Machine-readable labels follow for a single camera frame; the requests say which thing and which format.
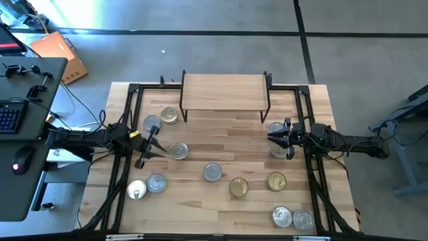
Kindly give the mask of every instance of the computer mouse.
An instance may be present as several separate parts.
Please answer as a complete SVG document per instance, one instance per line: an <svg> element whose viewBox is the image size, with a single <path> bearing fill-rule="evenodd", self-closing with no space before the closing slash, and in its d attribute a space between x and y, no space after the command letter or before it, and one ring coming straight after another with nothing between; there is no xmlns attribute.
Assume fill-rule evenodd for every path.
<svg viewBox="0 0 428 241"><path fill-rule="evenodd" d="M12 159L12 172L15 175L23 175L29 169L31 158L33 157L35 148L29 145L19 148Z"/></svg>

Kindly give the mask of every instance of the keyboard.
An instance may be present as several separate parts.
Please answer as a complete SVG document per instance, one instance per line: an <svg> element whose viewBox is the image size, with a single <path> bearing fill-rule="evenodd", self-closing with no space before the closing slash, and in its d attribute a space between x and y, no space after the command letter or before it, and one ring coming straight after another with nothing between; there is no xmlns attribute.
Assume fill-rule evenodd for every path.
<svg viewBox="0 0 428 241"><path fill-rule="evenodd" d="M28 100L0 100L0 135L19 132L27 107Z"/></svg>

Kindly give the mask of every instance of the silver can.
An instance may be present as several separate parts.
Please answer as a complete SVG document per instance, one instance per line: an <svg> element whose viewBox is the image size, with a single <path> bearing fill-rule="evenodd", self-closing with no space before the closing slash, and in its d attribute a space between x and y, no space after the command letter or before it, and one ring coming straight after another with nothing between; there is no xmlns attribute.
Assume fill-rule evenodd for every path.
<svg viewBox="0 0 428 241"><path fill-rule="evenodd" d="M160 117L165 124L172 125L179 119L179 113L173 107L166 107L162 110Z"/></svg>
<svg viewBox="0 0 428 241"><path fill-rule="evenodd" d="M269 134L269 133L272 133L272 132L275 132L275 131L280 131L280 130L283 129L283 127L284 127L284 125L282 123L272 123L269 126L269 129L267 130L267 133Z"/></svg>
<svg viewBox="0 0 428 241"><path fill-rule="evenodd" d="M283 149L279 145L275 143L271 143L269 146L269 154L273 158L282 159L287 156L287 149Z"/></svg>
<svg viewBox="0 0 428 241"><path fill-rule="evenodd" d="M184 143L172 144L169 148L169 151L171 153L171 157L176 160L184 160L189 155L189 150L187 149L187 146Z"/></svg>
<svg viewBox="0 0 428 241"><path fill-rule="evenodd" d="M293 213L293 226L297 230L311 230L314 227L314 222L314 217L306 210L297 210Z"/></svg>
<svg viewBox="0 0 428 241"><path fill-rule="evenodd" d="M147 189L153 193L161 193L167 188L167 180L162 174L152 174L147 179Z"/></svg>
<svg viewBox="0 0 428 241"><path fill-rule="evenodd" d="M127 191L130 198L140 199L146 194L147 187L143 181L135 180L129 183Z"/></svg>
<svg viewBox="0 0 428 241"><path fill-rule="evenodd" d="M293 222L291 211L286 207L277 207L272 212L272 220L279 228L287 228Z"/></svg>
<svg viewBox="0 0 428 241"><path fill-rule="evenodd" d="M145 118L142 125L146 131L150 131L152 129L152 126L156 126L157 128L161 129L161 123L162 121L159 117L155 115L150 115Z"/></svg>
<svg viewBox="0 0 428 241"><path fill-rule="evenodd" d="M217 163L208 163L203 168L203 177L205 177L207 181L219 181L222 175L221 167Z"/></svg>

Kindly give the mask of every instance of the wooden table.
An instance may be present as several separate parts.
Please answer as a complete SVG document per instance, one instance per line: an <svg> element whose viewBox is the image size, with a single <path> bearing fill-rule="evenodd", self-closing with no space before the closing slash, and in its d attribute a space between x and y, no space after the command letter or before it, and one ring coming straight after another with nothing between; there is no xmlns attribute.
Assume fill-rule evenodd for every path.
<svg viewBox="0 0 428 241"><path fill-rule="evenodd" d="M128 84L112 83L106 123L115 123L122 114ZM335 129L327 87L309 87L316 121ZM142 122L148 115L160 115L168 106L179 111L179 95L179 90L145 90L139 131L143 131ZM184 142L189 147L189 157L186 161L175 161L169 155L154 158L146 162L144 169L135 169L134 163L131 164L129 183L136 179L146 180L152 173L162 173L168 184L163 193L150 193L140 200L126 196L120 232L301 234L294 228L276 228L270 218L270 212L278 206L312 212L303 150L296 147L292 160L273 159L268 155L268 126L274 121L282 122L286 117L292 122L298 121L294 93L272 90L270 98L272 107L264 124L260 123L258 112L218 110L192 112L187 123L181 115L174 125L163 123L158 135L160 143L167 147L171 143ZM220 164L224 172L221 180L215 183L203 179L203 167L212 161ZM112 163L113 156L91 167L80 207L83 224L106 198ZM345 170L333 161L325 160L324 163L332 203L349 225L358 230ZM268 176L274 171L286 176L288 184L284 191L272 192L267 188ZM233 198L229 193L229 182L234 177L243 177L249 183L250 191L241 199ZM116 203L112 207L110 223ZM320 209L326 227L324 206ZM315 234L315 229L305 234Z"/></svg>

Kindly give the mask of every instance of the cardboard box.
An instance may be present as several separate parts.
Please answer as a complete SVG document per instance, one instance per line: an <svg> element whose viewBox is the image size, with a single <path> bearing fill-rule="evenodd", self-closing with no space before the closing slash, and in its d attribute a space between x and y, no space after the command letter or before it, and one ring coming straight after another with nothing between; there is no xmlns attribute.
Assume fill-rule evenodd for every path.
<svg viewBox="0 0 428 241"><path fill-rule="evenodd" d="M62 76L62 80L66 84L88 73L82 61L73 51L73 47L70 47L63 35L57 31L34 41L31 43L31 48L42 57L63 57L68 59L66 70Z"/></svg>

